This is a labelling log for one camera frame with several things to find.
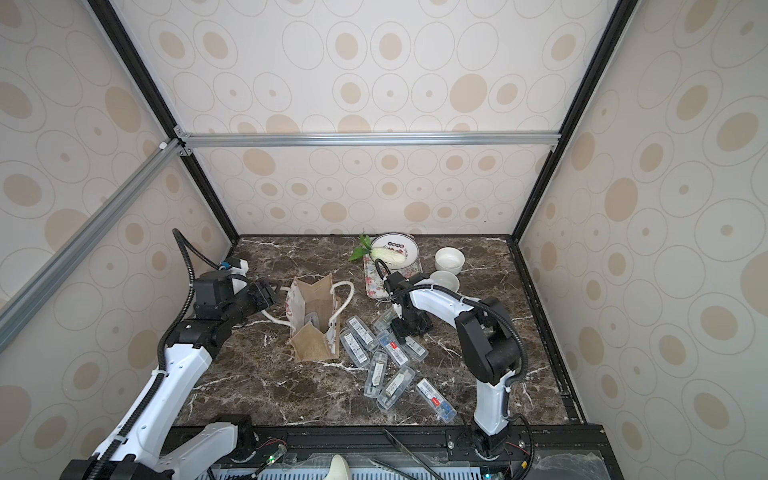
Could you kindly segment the clear compass case red blue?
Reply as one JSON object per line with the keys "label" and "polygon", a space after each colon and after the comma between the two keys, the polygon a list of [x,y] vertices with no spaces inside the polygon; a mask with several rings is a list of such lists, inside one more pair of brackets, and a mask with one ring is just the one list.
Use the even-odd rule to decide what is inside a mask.
{"label": "clear compass case red blue", "polygon": [[377,340],[397,368],[409,365],[408,355],[402,350],[400,343],[391,331],[380,332],[377,335]]}

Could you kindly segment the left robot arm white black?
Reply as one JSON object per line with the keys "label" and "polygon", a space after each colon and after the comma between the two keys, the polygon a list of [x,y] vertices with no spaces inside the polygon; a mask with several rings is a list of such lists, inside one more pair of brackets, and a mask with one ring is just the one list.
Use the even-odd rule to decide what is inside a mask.
{"label": "left robot arm white black", "polygon": [[87,459],[71,461],[64,479],[195,479],[224,457],[247,461],[257,450],[249,416],[222,414],[171,452],[162,451],[186,399],[233,327],[277,301],[275,285],[249,280],[247,262],[235,257],[197,275],[191,258],[200,251],[179,230],[173,236],[189,291],[158,342],[158,366],[118,426]]}

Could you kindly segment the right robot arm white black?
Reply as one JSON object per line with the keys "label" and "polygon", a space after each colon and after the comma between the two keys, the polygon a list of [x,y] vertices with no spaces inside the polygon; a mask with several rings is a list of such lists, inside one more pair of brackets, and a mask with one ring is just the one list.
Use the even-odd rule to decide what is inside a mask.
{"label": "right robot arm white black", "polygon": [[464,296],[421,274],[406,278],[392,273],[383,285],[397,313],[391,328],[398,340],[423,336],[432,328],[433,317],[455,329],[463,361],[476,379],[474,446],[484,457],[499,454],[514,421],[509,413],[511,387],[529,368],[523,340],[504,305],[494,297]]}

